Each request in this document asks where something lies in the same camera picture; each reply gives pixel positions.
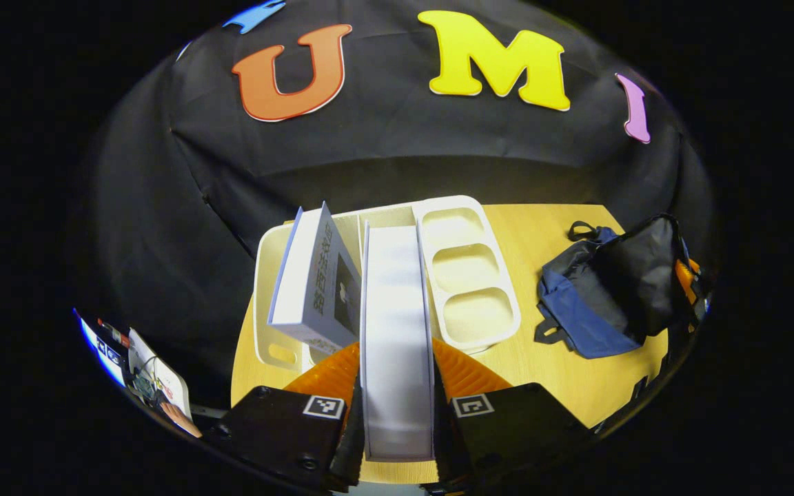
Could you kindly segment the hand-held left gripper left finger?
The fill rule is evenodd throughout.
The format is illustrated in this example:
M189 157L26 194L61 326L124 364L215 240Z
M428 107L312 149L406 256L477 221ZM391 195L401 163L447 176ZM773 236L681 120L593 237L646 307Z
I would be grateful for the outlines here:
M307 493L347 492L363 458L360 347L353 343L278 389L256 386L203 440L235 464Z

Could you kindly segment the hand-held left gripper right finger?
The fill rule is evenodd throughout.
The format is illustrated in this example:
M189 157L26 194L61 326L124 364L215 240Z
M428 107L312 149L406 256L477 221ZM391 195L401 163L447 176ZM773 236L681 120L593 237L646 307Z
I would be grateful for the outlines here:
M433 341L441 486L497 486L547 471L593 443L593 431L536 382L511 385L444 341Z

